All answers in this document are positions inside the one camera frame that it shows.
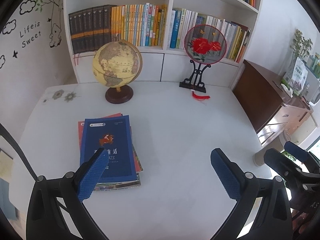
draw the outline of round fan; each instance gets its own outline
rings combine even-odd
[[[197,25],[187,32],[184,48],[195,62],[212,65],[224,57],[227,51],[227,42],[218,29],[203,24]]]

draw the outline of white cabinet door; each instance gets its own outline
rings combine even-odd
[[[206,85],[229,87],[238,67],[218,62],[203,72],[202,82]],[[181,82],[189,78],[193,72],[193,65],[188,56],[165,54],[161,81]]]
[[[142,70],[136,81],[160,81],[164,54],[141,53],[141,55]],[[78,83],[97,82],[92,72],[92,60],[93,56],[75,59]]]

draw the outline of globe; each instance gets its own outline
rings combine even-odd
[[[103,45],[93,58],[92,71],[96,80],[106,87],[106,99],[114,104],[124,103],[133,96],[127,86],[142,69],[139,50],[128,41],[114,41]]]

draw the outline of white wall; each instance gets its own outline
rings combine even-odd
[[[263,0],[245,59],[275,73],[284,73],[292,58],[290,44],[295,29],[316,43],[319,32],[297,0]]]
[[[0,67],[0,123],[19,141],[44,90],[73,72],[62,0],[24,0],[0,34]]]

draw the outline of globe base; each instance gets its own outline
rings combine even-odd
[[[118,90],[116,88],[109,88],[106,92],[106,100],[112,104],[122,104],[129,101],[133,96],[131,87],[124,85]]]

